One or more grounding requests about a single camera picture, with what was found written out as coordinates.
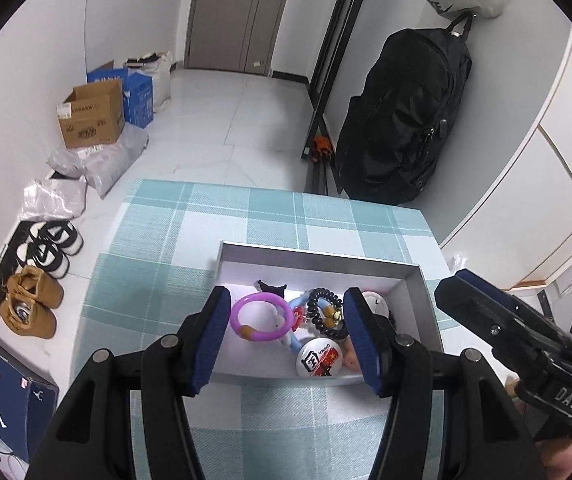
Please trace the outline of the person's right hand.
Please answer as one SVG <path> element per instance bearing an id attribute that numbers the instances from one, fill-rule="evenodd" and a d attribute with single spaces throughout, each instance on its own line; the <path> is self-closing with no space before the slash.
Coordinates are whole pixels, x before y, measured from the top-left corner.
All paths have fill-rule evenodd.
<path id="1" fill-rule="evenodd" d="M 506 392 L 522 415 L 549 479 L 572 479 L 572 382 L 509 379 Z"/>

